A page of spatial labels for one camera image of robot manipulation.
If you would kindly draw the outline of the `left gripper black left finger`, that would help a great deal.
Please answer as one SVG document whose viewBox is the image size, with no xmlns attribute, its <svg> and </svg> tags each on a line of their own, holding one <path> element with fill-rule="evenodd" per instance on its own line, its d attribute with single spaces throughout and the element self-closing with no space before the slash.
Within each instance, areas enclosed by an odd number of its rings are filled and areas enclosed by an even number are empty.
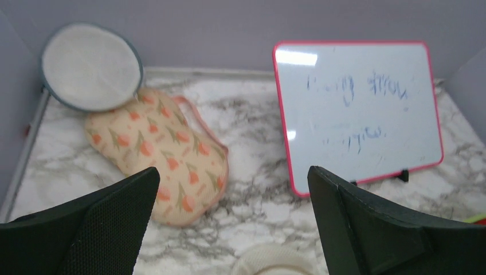
<svg viewBox="0 0 486 275">
<path fill-rule="evenodd" d="M 1 224 L 1 273 L 132 274 L 159 182 L 150 167 Z"/>
</svg>

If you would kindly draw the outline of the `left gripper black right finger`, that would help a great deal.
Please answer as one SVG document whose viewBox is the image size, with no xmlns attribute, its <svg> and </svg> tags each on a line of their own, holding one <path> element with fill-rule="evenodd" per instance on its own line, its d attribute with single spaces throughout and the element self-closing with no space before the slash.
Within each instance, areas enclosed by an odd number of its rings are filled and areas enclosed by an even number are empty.
<svg viewBox="0 0 486 275">
<path fill-rule="evenodd" d="M 311 202 L 329 274 L 484 274 L 485 226 L 435 217 L 312 166 Z"/>
</svg>

